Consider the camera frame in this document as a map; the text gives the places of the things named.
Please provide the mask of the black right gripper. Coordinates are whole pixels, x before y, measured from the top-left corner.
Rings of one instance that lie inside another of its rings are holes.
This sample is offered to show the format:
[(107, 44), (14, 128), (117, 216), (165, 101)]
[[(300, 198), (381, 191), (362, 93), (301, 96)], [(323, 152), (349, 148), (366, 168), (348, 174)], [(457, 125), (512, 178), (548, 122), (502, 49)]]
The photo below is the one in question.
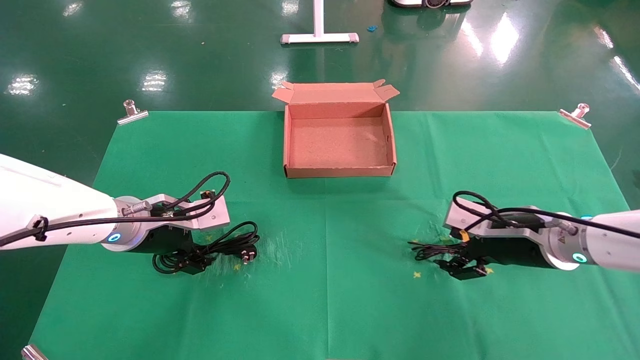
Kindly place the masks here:
[(459, 281), (475, 280), (489, 275), (487, 264), (522, 267), (551, 267), (539, 244), (523, 237), (480, 237), (467, 242), (464, 251), (443, 254), (434, 264)]

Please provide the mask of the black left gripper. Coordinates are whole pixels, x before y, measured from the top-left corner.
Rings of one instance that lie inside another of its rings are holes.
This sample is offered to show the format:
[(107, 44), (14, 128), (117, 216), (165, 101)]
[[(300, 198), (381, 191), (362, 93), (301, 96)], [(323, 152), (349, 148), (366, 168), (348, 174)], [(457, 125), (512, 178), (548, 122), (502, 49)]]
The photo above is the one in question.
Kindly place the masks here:
[(202, 264), (210, 264), (211, 257), (206, 246), (194, 243), (190, 230), (178, 227), (157, 227), (148, 234), (129, 253), (145, 255), (171, 255), (184, 251), (183, 258), (176, 259), (173, 268), (178, 272), (197, 275), (202, 272)]

